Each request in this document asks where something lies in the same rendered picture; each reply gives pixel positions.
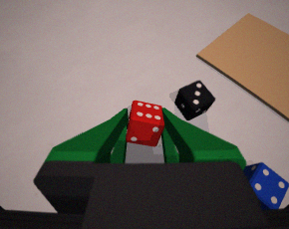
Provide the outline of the blue die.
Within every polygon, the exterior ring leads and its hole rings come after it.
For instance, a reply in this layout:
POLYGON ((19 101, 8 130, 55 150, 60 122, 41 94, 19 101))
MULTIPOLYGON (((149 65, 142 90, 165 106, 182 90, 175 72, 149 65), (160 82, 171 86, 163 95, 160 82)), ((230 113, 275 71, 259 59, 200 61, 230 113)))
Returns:
POLYGON ((260 208, 279 209, 289 183, 263 162, 247 165, 243 171, 261 202, 260 208))

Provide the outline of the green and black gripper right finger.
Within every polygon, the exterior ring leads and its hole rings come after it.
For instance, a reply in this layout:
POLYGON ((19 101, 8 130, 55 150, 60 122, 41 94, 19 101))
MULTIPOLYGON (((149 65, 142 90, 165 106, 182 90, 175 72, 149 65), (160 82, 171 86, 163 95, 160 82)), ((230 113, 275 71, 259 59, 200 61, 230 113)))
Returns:
POLYGON ((162 115, 164 163, 233 161, 242 170, 245 168, 246 160, 236 145, 180 119, 166 108, 162 108, 162 115))

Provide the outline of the red die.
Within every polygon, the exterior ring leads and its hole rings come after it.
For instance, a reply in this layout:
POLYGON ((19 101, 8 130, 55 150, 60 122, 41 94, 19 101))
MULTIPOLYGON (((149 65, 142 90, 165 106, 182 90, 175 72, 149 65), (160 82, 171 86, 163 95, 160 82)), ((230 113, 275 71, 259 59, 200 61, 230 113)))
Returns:
POLYGON ((163 129, 162 106, 133 101, 126 142, 156 147, 163 129))

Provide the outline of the tan flat mat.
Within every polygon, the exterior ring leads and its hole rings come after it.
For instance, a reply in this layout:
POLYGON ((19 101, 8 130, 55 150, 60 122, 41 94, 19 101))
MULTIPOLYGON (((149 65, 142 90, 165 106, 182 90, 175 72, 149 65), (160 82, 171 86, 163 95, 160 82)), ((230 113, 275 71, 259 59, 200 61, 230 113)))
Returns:
POLYGON ((289 35, 246 14, 196 57, 289 121, 289 35))

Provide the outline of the black die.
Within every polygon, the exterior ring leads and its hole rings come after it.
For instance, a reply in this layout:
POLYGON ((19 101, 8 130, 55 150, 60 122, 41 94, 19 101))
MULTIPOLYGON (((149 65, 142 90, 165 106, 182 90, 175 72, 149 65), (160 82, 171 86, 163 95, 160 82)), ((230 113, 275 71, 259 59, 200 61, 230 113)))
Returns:
POLYGON ((207 112, 215 97, 202 83, 196 81, 178 90, 175 104, 186 120, 191 120, 207 112))

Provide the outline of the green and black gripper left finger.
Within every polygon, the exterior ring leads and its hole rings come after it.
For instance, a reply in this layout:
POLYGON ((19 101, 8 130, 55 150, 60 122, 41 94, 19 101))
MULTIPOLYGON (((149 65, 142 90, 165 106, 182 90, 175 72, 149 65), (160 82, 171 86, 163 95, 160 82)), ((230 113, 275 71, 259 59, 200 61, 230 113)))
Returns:
POLYGON ((54 146, 44 162, 125 163, 128 121, 128 109, 123 109, 109 120, 54 146))

